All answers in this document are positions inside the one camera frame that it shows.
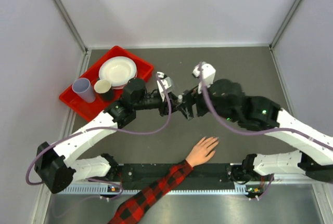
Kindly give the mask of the nail polish bottle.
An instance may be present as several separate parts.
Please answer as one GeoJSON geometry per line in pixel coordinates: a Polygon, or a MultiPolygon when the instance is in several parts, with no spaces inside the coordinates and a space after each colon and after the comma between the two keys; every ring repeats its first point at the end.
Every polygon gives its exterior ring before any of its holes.
{"type": "Polygon", "coordinates": [[[183,102],[183,96],[182,95],[178,95],[177,102],[179,104],[181,104],[183,102]]]}

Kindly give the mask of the red plaid sleeve forearm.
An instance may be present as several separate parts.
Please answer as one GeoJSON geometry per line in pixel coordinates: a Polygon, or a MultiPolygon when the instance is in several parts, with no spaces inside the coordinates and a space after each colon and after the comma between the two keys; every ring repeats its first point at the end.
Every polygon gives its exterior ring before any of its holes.
{"type": "Polygon", "coordinates": [[[172,166],[162,178],[154,181],[133,197],[123,202],[109,223],[139,223],[155,203],[180,185],[192,171],[193,168],[186,160],[172,166]]]}

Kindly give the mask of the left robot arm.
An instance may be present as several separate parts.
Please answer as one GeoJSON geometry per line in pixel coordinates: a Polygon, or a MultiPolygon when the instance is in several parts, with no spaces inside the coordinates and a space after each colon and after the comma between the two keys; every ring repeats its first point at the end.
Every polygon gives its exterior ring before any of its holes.
{"type": "Polygon", "coordinates": [[[33,166],[51,193],[63,191],[74,181],[93,177],[111,181],[117,177],[117,163],[112,156],[102,154],[82,160],[79,157],[105,137],[123,132],[124,127],[135,120],[138,110],[158,109],[160,115],[172,114],[172,80],[160,72],[156,78],[158,88],[150,93],[143,79],[129,80],[120,98],[84,127],[63,140],[39,145],[33,166]]]}

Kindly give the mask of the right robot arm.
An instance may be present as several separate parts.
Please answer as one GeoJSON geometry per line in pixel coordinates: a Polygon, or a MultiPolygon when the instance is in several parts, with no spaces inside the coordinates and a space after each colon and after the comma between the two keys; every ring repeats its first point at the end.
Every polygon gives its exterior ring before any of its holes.
{"type": "Polygon", "coordinates": [[[332,137],[298,121],[279,104],[262,96],[246,96],[241,85],[220,79],[203,93],[198,87],[179,96],[179,109],[192,119],[211,112],[221,124],[237,123],[233,132],[244,136],[266,135],[279,139],[295,151],[272,155],[248,154],[232,169],[234,181],[255,180],[271,174],[299,174],[332,183],[332,137]]]}

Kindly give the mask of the mannequin hand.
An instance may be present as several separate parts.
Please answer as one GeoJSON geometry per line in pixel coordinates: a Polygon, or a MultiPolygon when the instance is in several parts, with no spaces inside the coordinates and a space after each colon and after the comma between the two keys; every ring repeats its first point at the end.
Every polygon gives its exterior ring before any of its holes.
{"type": "Polygon", "coordinates": [[[208,162],[215,155],[215,148],[218,144],[218,137],[202,138],[188,154],[187,163],[194,168],[208,162]]]}

